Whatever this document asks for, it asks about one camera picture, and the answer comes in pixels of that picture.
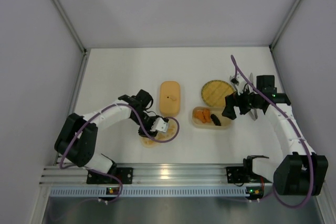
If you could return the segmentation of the metal food tongs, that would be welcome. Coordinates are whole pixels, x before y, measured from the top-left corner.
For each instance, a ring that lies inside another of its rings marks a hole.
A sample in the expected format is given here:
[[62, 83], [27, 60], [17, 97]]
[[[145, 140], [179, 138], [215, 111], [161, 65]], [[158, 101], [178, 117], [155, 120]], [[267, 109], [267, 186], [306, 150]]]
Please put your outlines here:
[[[238, 87], [235, 87], [231, 83], [230, 84], [233, 86], [235, 91], [238, 92], [238, 94], [243, 94], [244, 91], [248, 91], [249, 93], [254, 92], [253, 89], [251, 88], [251, 86], [246, 82], [246, 80], [242, 77], [242, 75], [240, 73], [238, 73], [237, 76], [239, 76], [240, 85]], [[258, 119], [258, 114], [257, 114], [256, 109], [251, 109], [251, 111], [248, 114], [251, 116], [251, 118], [254, 121]]]

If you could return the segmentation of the orange lunch box container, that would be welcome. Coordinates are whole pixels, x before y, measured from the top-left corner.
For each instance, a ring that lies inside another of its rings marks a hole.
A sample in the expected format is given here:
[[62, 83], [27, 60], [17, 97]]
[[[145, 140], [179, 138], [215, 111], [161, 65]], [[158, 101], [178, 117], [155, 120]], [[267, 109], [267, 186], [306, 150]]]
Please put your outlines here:
[[180, 113], [180, 111], [160, 111], [160, 113], [164, 116], [164, 117], [176, 117], [178, 116], [178, 114]]

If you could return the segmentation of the black sea cucumber food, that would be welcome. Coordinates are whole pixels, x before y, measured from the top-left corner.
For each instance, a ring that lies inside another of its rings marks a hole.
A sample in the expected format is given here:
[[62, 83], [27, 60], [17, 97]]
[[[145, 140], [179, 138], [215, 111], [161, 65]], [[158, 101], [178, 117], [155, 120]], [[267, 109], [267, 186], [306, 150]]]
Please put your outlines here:
[[221, 121], [219, 120], [219, 118], [215, 114], [211, 114], [210, 117], [211, 117], [211, 120], [214, 123], [214, 125], [216, 125], [216, 126], [221, 126], [222, 125]]

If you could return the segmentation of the patterned beige lunch box lid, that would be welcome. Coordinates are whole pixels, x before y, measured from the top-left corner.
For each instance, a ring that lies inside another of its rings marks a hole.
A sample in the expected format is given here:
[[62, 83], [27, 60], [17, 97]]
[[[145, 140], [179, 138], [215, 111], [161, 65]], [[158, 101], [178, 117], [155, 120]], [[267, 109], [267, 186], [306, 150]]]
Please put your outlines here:
[[145, 148], [153, 148], [162, 143], [163, 141], [169, 140], [173, 138], [177, 134], [177, 130], [179, 127], [177, 126], [177, 122], [173, 119], [169, 119], [169, 127], [165, 133], [158, 132], [155, 139], [159, 141], [159, 143], [152, 141], [147, 137], [141, 137], [140, 143]]

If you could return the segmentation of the beige lunch box container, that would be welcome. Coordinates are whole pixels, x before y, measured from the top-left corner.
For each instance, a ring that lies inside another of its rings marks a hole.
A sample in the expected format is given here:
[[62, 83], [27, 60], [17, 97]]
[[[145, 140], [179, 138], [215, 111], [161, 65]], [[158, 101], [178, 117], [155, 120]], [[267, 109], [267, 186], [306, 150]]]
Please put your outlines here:
[[[221, 126], [216, 126], [214, 123], [211, 121], [211, 123], [203, 123], [203, 121], [200, 121], [199, 119], [194, 117], [194, 112], [196, 110], [203, 110], [203, 109], [209, 109], [211, 114], [215, 114], [220, 122]], [[211, 129], [211, 130], [223, 130], [228, 128], [232, 124], [232, 120], [223, 117], [222, 116], [222, 108], [214, 108], [214, 107], [206, 107], [206, 106], [197, 106], [193, 109], [192, 111], [192, 123], [194, 124], [195, 127], [200, 128], [200, 129]]]

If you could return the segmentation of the orange fried chicken piece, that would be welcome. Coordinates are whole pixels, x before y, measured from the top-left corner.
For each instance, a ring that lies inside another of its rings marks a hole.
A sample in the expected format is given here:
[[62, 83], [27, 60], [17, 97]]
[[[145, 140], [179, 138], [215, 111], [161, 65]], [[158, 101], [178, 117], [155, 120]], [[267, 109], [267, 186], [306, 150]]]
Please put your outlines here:
[[200, 121], [203, 121], [204, 120], [203, 111], [202, 110], [196, 110], [194, 112], [194, 117], [199, 119]]

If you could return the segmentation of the orange lunch box lid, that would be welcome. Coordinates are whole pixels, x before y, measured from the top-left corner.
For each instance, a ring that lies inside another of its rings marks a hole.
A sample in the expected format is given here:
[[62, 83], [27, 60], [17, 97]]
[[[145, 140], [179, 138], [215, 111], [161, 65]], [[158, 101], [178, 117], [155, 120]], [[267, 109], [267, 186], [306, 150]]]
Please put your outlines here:
[[181, 87], [176, 81], [164, 81], [160, 86], [159, 110], [180, 111]]

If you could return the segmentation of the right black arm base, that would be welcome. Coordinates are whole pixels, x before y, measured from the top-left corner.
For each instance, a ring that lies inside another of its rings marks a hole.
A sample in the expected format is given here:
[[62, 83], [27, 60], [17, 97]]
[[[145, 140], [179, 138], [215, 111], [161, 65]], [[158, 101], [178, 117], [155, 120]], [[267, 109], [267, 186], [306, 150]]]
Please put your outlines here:
[[264, 183], [269, 183], [264, 177], [257, 175], [243, 166], [228, 166], [226, 169], [227, 182], [229, 184], [242, 185], [246, 183], [261, 183], [263, 180]]

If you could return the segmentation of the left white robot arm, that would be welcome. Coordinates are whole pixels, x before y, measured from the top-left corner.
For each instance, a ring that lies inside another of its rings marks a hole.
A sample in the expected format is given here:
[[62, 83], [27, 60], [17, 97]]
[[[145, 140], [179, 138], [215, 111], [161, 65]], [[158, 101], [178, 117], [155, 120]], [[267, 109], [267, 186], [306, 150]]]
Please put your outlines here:
[[77, 167], [114, 175], [116, 163], [96, 151], [98, 131], [130, 119], [139, 126], [141, 137], [154, 138], [159, 132], [166, 132], [168, 120], [158, 115], [150, 116], [146, 111], [152, 103], [152, 96], [140, 90], [137, 95], [118, 97], [104, 109], [86, 115], [73, 113], [67, 117], [54, 148]]

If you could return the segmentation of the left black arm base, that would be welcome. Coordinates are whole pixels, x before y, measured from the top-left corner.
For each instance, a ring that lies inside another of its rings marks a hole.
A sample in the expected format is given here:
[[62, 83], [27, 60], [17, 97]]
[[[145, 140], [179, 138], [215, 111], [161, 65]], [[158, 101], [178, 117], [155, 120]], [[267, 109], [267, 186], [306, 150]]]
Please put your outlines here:
[[[133, 180], [133, 168], [132, 167], [117, 167], [111, 175], [116, 177], [121, 183], [130, 185]], [[86, 183], [89, 185], [116, 185], [119, 182], [111, 176], [102, 175], [88, 170]]]

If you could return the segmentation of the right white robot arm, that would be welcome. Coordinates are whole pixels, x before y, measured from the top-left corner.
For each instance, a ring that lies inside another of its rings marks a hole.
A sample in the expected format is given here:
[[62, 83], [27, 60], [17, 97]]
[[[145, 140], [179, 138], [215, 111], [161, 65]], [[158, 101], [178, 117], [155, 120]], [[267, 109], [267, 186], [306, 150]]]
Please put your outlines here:
[[281, 162], [265, 155], [252, 155], [243, 160], [246, 175], [258, 175], [273, 183], [279, 195], [320, 194], [329, 166], [324, 155], [318, 155], [307, 143], [294, 118], [291, 102], [285, 93], [279, 93], [273, 75], [256, 78], [256, 87], [238, 74], [230, 77], [235, 92], [226, 96], [222, 116], [237, 118], [262, 110], [272, 126], [283, 155]]

